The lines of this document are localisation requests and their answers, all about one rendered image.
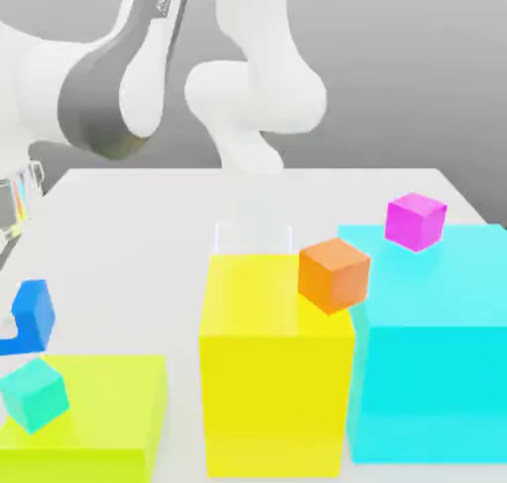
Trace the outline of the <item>large cyan box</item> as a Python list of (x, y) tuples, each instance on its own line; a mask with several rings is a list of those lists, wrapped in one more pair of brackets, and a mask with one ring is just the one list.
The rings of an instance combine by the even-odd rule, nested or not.
[(507, 463), (507, 230), (448, 225), (414, 252), (342, 225), (371, 259), (351, 308), (356, 463)]

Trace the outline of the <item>small teal cube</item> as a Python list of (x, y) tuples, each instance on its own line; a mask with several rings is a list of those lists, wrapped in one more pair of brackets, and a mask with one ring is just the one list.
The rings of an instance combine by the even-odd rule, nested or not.
[(0, 378), (0, 394), (8, 415), (29, 435), (69, 409), (62, 375), (40, 357)]

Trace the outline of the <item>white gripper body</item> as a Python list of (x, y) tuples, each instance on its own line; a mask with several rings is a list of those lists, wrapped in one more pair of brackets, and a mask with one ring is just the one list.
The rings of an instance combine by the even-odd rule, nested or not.
[(13, 338), (18, 329), (12, 315), (12, 304), (18, 291), (15, 244), (0, 253), (0, 339)]

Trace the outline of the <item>large yellow box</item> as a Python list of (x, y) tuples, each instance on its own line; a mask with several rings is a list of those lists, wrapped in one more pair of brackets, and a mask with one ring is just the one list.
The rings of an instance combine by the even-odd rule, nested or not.
[(199, 356), (211, 477), (340, 473), (355, 331), (297, 278), (294, 255), (210, 259)]

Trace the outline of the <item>small orange cube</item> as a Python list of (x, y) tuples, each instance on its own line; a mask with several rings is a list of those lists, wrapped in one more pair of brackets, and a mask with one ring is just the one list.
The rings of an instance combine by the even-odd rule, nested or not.
[(299, 252), (298, 292), (328, 315), (365, 300), (371, 258), (340, 238)]

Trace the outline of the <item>small magenta cube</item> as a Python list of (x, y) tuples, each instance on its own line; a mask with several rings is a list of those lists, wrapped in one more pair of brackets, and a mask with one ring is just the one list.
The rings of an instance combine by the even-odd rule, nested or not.
[(443, 234), (448, 205), (419, 193), (390, 201), (384, 237), (419, 252), (437, 243)]

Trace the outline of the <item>large lime box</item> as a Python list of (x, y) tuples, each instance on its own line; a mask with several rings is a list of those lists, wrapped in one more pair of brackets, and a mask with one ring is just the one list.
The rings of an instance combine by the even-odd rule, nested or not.
[(30, 435), (0, 428), (0, 483), (152, 483), (168, 402), (161, 355), (48, 355), (69, 408)]

